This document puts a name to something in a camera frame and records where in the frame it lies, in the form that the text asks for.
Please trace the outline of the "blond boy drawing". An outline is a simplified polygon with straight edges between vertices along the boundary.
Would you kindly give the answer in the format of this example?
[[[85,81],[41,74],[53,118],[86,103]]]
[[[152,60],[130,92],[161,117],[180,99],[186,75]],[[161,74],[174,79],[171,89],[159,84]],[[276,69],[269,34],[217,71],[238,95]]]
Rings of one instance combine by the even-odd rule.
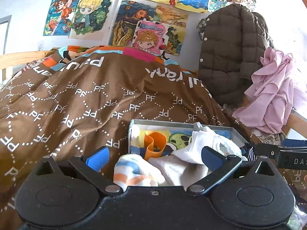
[[[80,0],[72,19],[71,39],[103,40],[107,37],[118,0]]]

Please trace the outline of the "white blue baby sock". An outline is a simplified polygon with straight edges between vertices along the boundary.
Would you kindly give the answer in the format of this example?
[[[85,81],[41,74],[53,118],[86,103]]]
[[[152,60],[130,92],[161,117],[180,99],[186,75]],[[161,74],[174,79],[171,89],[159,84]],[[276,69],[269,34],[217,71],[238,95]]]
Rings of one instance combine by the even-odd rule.
[[[240,157],[243,161],[247,161],[247,158],[242,155],[237,144],[232,140],[215,133],[208,126],[203,127],[203,130],[193,131],[188,146],[174,151],[172,155],[188,163],[204,165],[201,158],[201,151],[205,146],[223,156],[232,154]]]

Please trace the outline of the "wooden bed frame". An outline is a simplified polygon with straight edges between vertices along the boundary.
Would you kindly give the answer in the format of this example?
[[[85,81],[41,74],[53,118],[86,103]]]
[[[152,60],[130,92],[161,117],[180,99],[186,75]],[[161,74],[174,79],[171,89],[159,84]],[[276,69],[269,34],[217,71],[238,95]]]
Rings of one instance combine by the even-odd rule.
[[[23,53],[9,53],[1,55],[1,81],[12,76],[12,68],[34,60],[50,56],[55,50],[30,51]]]

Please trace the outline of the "bag of green pieces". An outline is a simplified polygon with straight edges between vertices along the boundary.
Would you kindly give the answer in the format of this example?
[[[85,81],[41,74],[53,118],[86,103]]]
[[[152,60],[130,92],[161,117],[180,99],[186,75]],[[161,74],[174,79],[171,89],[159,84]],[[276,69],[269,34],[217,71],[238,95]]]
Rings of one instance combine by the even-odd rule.
[[[306,229],[306,204],[298,203],[295,205],[287,226],[293,230]]]

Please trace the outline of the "grey tray with cartoon picture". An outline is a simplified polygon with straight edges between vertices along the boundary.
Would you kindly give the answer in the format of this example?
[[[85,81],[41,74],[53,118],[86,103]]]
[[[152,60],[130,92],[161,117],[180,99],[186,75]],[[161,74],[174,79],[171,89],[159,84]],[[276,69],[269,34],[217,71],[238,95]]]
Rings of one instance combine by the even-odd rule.
[[[237,146],[243,147],[248,142],[236,129],[232,127],[208,126],[215,133],[232,140]],[[128,153],[145,156],[145,133],[158,132],[166,137],[166,147],[162,156],[171,154],[172,151],[182,149],[188,145],[194,124],[181,122],[146,121],[141,119],[131,120],[128,131]]]

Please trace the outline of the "pink shirt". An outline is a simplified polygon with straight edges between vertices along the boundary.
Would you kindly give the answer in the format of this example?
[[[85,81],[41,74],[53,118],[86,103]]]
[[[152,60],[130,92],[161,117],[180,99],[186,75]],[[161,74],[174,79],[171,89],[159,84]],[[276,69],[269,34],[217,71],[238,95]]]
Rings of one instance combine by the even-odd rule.
[[[262,67],[252,76],[245,91],[249,104],[233,117],[249,128],[269,134],[281,132],[292,109],[306,114],[305,76],[297,69],[292,54],[269,47],[260,57]]]

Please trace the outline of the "grey knitted cloth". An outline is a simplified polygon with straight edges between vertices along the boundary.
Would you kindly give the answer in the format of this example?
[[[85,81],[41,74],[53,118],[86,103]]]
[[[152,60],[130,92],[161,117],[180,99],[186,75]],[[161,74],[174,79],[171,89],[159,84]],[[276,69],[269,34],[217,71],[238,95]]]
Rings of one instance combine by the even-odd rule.
[[[149,163],[158,168],[165,178],[160,186],[183,186],[186,190],[211,173],[205,165],[188,163],[174,155],[150,158]]]

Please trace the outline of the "brown patterned quilt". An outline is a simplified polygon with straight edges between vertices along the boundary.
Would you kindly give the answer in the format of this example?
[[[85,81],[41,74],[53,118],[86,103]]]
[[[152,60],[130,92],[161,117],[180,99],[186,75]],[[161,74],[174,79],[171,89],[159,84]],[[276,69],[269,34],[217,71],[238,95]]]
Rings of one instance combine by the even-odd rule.
[[[39,64],[1,92],[1,229],[243,229],[215,204],[260,224],[290,202],[281,180],[274,187],[286,198],[262,214],[236,206],[227,182],[203,197],[181,188],[102,194],[68,160],[106,146],[109,161],[99,173],[111,181],[133,119],[229,126],[257,142],[200,80],[149,53],[99,47],[65,64]]]

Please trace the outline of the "grey face mask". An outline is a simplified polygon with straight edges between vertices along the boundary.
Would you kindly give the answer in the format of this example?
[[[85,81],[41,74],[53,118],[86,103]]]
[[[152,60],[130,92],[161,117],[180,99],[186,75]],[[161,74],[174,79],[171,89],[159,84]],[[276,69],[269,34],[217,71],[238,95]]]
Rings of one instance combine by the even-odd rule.
[[[203,125],[200,122],[194,123],[193,131],[203,131]]]

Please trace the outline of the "pink cartoon girl picture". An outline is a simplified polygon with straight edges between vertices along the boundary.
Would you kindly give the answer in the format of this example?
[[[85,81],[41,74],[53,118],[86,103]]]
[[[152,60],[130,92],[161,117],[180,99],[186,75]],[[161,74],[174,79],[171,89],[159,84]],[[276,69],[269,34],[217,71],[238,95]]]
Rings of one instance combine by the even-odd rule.
[[[132,47],[154,55],[161,55],[167,47],[170,28],[170,24],[140,20],[134,32]]]

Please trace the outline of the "navy striped sock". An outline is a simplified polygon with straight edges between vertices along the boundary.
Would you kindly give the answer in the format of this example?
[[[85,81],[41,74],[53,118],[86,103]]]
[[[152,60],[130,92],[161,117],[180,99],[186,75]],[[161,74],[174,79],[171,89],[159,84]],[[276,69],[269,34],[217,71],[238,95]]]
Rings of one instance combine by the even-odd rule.
[[[245,143],[240,150],[242,155],[245,156],[248,161],[256,161],[258,155],[256,153],[256,145],[254,143]]]

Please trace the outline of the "window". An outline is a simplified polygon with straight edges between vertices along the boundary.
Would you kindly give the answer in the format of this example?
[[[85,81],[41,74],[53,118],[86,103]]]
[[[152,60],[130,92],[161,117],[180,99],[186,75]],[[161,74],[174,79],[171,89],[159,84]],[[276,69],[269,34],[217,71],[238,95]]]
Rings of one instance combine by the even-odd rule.
[[[0,52],[1,52],[1,55],[5,54],[7,35],[8,35],[11,17],[12,16],[10,15],[10,16],[6,16],[0,19]]]

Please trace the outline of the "striped pastel sock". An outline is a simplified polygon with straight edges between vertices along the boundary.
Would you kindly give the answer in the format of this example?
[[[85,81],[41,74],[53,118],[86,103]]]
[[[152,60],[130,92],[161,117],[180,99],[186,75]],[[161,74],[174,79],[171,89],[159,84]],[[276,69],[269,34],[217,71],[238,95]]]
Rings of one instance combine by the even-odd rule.
[[[126,154],[114,167],[113,182],[126,191],[128,186],[159,186],[165,183],[165,177],[140,155]]]

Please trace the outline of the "dark swirl painting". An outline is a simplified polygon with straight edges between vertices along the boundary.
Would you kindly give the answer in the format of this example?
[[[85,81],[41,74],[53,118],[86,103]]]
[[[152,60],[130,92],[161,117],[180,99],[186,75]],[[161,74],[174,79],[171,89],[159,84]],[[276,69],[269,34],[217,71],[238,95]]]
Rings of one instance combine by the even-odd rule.
[[[134,47],[155,55],[178,56],[187,22],[188,14],[179,9],[122,0],[109,44]]]

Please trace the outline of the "brown quilted jacket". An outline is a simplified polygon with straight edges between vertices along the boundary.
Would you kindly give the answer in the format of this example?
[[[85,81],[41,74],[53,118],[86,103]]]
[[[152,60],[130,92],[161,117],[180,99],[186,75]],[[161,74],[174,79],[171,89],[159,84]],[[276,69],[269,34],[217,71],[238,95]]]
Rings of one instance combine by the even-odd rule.
[[[220,104],[241,104],[260,58],[273,47],[265,19],[240,4],[219,9],[198,23],[198,78]]]

